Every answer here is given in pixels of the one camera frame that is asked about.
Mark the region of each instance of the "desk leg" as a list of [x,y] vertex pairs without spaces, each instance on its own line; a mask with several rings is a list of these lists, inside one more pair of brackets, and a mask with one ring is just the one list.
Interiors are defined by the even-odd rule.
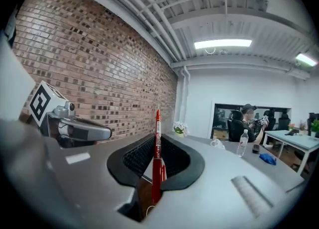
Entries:
[[302,171],[304,170],[304,167],[305,167],[305,165],[306,165],[306,162],[307,162],[307,160],[308,160],[308,157],[309,157],[309,152],[305,152],[304,158],[303,158],[303,160],[301,161],[301,165],[300,165],[300,167],[299,167],[299,169],[298,169],[298,172],[297,172],[299,175],[301,175]]
[[264,146],[267,144],[267,139],[268,139],[268,134],[265,133],[265,138],[264,138],[264,142],[263,142]]
[[282,142],[281,146],[280,146],[280,151],[279,151],[278,158],[281,156],[281,153],[283,152],[283,149],[284,149],[284,143]]

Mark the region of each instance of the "black mesh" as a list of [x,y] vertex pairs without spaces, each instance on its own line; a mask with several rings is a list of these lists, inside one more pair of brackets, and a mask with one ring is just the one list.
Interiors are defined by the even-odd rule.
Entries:
[[153,152],[154,136],[125,153],[123,156],[123,163],[136,175],[142,177],[153,158]]
[[161,138],[161,156],[165,163],[167,178],[185,170],[190,164],[189,155],[163,137]]

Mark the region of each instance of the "white wall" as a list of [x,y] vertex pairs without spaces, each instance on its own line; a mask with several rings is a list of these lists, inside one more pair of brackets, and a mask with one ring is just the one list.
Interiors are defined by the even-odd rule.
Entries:
[[296,125],[301,119],[305,121],[309,112],[319,113],[318,78],[302,81],[288,75],[240,69],[194,70],[190,74],[185,117],[190,135],[210,136],[212,103],[292,108],[291,122]]

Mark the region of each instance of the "cap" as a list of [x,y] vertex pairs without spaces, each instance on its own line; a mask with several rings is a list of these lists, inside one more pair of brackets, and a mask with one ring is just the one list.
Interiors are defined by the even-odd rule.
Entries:
[[241,109],[241,112],[245,114],[250,109],[255,110],[255,107],[251,106],[250,104],[245,104],[244,107]]

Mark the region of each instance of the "brick wall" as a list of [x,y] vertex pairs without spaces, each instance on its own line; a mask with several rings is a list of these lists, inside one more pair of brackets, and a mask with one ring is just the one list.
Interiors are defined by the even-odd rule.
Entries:
[[112,128],[112,139],[153,132],[157,109],[163,132],[171,129],[176,74],[97,2],[25,0],[16,32],[14,53],[37,84],[55,86],[77,115]]

